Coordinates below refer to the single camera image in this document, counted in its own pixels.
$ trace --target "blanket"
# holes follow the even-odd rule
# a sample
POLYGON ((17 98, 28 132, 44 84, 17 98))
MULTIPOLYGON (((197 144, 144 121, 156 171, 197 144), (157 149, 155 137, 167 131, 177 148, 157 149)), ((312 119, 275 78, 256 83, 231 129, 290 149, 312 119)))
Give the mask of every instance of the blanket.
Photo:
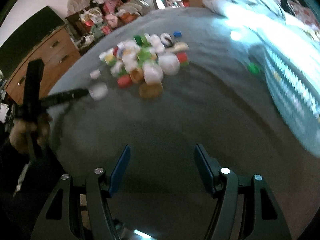
POLYGON ((227 8, 232 4, 274 20, 285 21, 284 10, 274 0, 203 0, 203 4, 223 16, 228 16, 227 8))

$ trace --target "dresser drawer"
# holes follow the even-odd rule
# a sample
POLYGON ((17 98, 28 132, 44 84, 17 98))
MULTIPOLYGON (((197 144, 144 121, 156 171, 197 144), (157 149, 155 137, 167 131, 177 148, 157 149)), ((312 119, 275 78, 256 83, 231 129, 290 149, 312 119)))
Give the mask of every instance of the dresser drawer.
POLYGON ((50 37, 45 41, 32 55, 32 58, 41 58, 42 61, 46 64, 55 56, 63 47, 73 46, 69 34, 65 29, 61 29, 55 35, 50 37))
POLYGON ((6 92, 17 103, 22 104, 22 97, 24 91, 24 80, 27 73, 28 62, 24 63, 14 77, 11 79, 6 88, 6 92))
MULTIPOLYGON (((33 56, 34 55, 32 54, 32 56, 20 67, 6 88, 7 93, 18 105, 23 103, 24 80, 29 61, 36 59, 36 57, 34 58, 33 56)), ((47 96, 56 82, 80 57, 78 50, 72 43, 71 46, 65 46, 53 55, 51 60, 44 66, 39 97, 42 98, 47 96)))
POLYGON ((80 57, 78 50, 72 44, 72 46, 62 48, 45 64, 40 85, 40 98, 48 95, 52 87, 80 57))

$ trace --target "metal screw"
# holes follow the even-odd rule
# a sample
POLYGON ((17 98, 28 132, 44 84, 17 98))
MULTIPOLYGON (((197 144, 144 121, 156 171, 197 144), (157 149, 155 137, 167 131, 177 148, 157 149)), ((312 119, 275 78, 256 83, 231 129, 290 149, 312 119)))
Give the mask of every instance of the metal screw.
POLYGON ((94 173, 95 173, 95 174, 101 174, 101 173, 103 173, 103 168, 96 168, 96 169, 94 170, 94 173))
POLYGON ((68 173, 65 173, 65 174, 63 174, 62 176, 61 176, 61 179, 62 180, 66 180, 66 179, 69 179, 69 174, 68 173))
POLYGON ((255 178, 256 180, 262 180, 262 177, 261 177, 260 175, 255 175, 254 178, 255 178))
POLYGON ((222 172, 223 174, 229 174, 229 173, 230 173, 230 170, 229 170, 228 168, 222 168, 222 169, 221 169, 221 172, 222 172))

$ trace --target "blue bottle cap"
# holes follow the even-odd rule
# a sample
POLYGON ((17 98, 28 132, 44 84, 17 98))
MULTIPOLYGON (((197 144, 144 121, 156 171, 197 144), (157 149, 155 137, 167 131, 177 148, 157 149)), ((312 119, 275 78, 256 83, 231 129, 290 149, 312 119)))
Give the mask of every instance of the blue bottle cap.
POLYGON ((173 33, 173 36, 174 36, 174 37, 181 37, 181 36, 182 36, 182 33, 181 33, 181 32, 174 32, 174 33, 173 33))

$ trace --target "drawer handle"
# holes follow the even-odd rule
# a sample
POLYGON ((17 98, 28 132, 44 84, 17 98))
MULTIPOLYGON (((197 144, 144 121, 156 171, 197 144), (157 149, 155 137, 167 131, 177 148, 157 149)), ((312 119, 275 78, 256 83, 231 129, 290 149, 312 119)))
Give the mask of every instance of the drawer handle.
POLYGON ((50 46, 50 49, 53 49, 54 47, 58 46, 59 43, 60 41, 56 41, 54 44, 50 46))
POLYGON ((69 55, 65 55, 62 59, 59 60, 59 62, 60 63, 64 62, 68 57, 69 57, 69 55))
POLYGON ((19 83, 18 83, 18 86, 21 86, 22 85, 22 83, 23 83, 23 81, 26 79, 26 76, 23 76, 21 79, 20 79, 20 81, 19 81, 19 83))

